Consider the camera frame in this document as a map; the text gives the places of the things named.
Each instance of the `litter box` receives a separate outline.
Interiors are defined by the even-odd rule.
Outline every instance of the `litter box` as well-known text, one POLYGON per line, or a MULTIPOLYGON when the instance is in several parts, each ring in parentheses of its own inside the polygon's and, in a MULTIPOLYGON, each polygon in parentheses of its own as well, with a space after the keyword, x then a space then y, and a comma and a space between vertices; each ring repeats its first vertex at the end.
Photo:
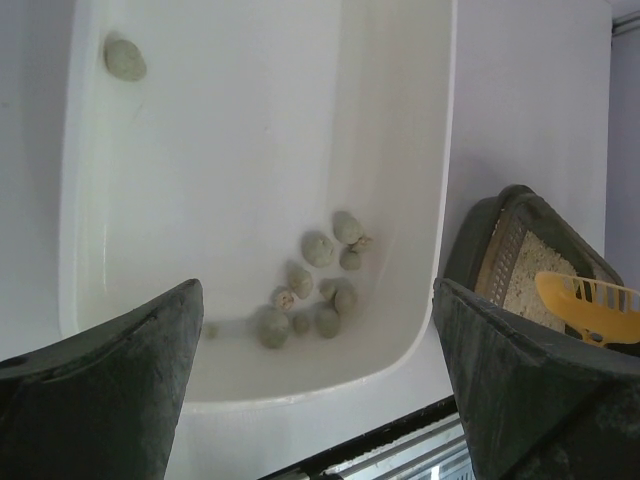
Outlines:
MULTIPOLYGON (((205 322, 185 409, 289 403, 399 366, 430 318, 451 124, 449 0, 77 2, 62 174, 63 336, 188 278, 205 322), (109 35, 148 71, 105 69, 109 35), (251 318, 309 230, 374 238, 340 335, 260 346, 251 318)), ((344 275, 312 269, 314 280, 344 275)))
MULTIPOLYGON (((576 275, 624 285, 616 271, 542 197, 524 185, 509 186, 472 207, 458 232, 444 277, 502 307, 528 231, 567 260, 576 275)), ((565 333, 580 338, 569 326, 565 333)), ((640 353, 640 344, 610 344, 607 348, 640 353)))

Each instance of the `white litter tray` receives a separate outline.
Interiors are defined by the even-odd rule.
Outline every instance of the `white litter tray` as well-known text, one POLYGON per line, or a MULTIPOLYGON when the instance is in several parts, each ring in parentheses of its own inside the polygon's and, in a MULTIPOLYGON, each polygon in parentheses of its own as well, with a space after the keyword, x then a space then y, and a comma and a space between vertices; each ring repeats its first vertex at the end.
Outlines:
MULTIPOLYGON (((388 372, 429 321, 451 122, 450 0, 78 2, 63 167, 64 336, 188 279, 205 321, 185 408, 292 402, 388 372), (105 69, 135 42, 148 74, 105 69), (267 350, 247 321, 348 210, 375 239, 359 314, 267 350)), ((342 275, 312 269, 314 279, 342 275)), ((314 293, 311 303, 320 299, 314 293)))

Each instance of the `white wall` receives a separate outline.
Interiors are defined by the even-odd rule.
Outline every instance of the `white wall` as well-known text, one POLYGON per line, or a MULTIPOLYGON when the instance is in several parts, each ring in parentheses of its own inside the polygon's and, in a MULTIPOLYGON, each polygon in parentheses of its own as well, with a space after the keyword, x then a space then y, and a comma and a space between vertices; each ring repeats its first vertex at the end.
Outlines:
POLYGON ((60 338, 58 197, 73 6, 0 2, 0 359, 60 338))
POLYGON ((606 259, 640 289, 640 30, 613 40, 606 259))
POLYGON ((602 0, 460 0, 443 259, 512 183, 604 251, 610 30, 602 0))

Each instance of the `litter scoop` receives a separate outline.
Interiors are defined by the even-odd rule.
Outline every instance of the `litter scoop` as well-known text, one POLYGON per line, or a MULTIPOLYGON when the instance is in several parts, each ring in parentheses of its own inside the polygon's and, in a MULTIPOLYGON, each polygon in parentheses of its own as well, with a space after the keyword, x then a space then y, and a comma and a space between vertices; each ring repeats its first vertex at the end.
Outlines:
POLYGON ((545 307, 591 345, 640 342, 640 293, 613 283, 539 272, 536 287, 545 307))

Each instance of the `yellow litter scoop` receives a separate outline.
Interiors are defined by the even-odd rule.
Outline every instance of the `yellow litter scoop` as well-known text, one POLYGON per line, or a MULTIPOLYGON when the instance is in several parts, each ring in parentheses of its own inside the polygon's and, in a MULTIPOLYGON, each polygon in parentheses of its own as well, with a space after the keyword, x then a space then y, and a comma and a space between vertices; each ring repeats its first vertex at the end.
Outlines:
POLYGON ((591 278, 539 272, 536 287, 542 302, 582 335, 604 347, 640 342, 640 293, 591 278))

